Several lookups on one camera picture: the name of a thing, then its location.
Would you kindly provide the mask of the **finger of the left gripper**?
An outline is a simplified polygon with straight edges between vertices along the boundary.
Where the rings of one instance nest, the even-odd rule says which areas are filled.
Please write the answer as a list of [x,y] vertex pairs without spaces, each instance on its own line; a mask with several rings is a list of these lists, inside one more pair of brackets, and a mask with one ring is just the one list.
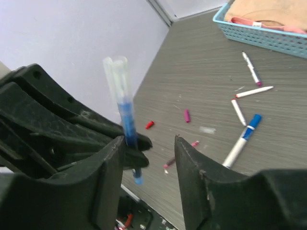
[[137,134],[129,147],[124,130],[85,106],[4,105],[0,108],[0,162],[15,173],[47,179],[84,161],[119,151],[125,170],[149,164],[150,139]]
[[65,121],[70,127],[82,132],[94,132],[100,137],[99,145],[86,147],[86,151],[100,150],[119,136],[123,136],[123,128],[99,115],[75,100],[59,86],[38,64],[21,67],[4,74],[0,86],[12,83],[16,87],[13,92],[1,90],[1,107],[13,109],[17,103],[26,98],[35,103],[35,108],[26,111],[25,106],[18,114],[9,113],[8,118],[19,117],[22,124],[11,124],[13,131],[0,128],[0,149],[2,151],[67,151],[70,146],[81,149],[80,136],[72,143],[67,142],[66,128],[57,131],[59,139],[50,136],[49,123]]

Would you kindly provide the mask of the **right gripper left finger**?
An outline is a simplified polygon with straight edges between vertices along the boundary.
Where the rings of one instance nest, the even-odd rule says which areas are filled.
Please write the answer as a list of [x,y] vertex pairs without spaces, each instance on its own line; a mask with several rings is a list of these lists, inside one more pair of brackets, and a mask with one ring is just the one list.
[[1,229],[112,230],[124,150],[124,138],[117,137],[96,154],[49,179],[1,174]]

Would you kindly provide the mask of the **white marker blue print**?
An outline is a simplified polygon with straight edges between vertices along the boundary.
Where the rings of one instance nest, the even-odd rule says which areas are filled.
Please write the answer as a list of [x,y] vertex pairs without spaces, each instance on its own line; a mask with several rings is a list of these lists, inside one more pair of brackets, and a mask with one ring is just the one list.
[[231,168],[235,161],[237,160],[238,156],[240,155],[241,151],[243,150],[244,146],[246,145],[249,138],[252,136],[254,130],[257,128],[258,124],[262,120],[262,116],[259,114],[255,114],[254,117],[251,119],[250,123],[246,126],[245,130],[242,132],[241,136],[227,155],[226,159],[223,162],[223,166],[226,168]]

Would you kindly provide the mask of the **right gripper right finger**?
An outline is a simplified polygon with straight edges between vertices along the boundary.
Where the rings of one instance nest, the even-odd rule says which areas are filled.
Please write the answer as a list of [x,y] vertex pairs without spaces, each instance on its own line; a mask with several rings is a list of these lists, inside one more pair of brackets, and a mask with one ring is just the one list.
[[188,230],[304,230],[307,172],[269,169],[252,176],[232,171],[176,136],[187,153],[176,163]]

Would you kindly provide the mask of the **red gel pen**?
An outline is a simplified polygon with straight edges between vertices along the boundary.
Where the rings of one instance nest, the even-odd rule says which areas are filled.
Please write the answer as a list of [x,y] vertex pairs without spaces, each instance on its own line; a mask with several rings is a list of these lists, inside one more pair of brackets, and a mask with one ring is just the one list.
[[168,160],[164,165],[164,171],[166,172],[168,168],[170,168],[175,163],[179,162],[180,159],[187,153],[187,149],[182,145],[182,142],[179,140],[175,140],[175,156]]

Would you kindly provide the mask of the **blue gel pen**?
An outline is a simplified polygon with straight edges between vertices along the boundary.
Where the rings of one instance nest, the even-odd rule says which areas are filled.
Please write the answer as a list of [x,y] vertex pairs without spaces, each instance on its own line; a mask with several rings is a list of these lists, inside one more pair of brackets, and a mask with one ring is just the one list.
[[[128,147],[132,147],[133,149],[138,150],[138,138],[133,116],[133,103],[118,103],[118,110],[122,121],[126,144]],[[141,185],[143,183],[141,168],[134,166],[132,173],[135,183]]]

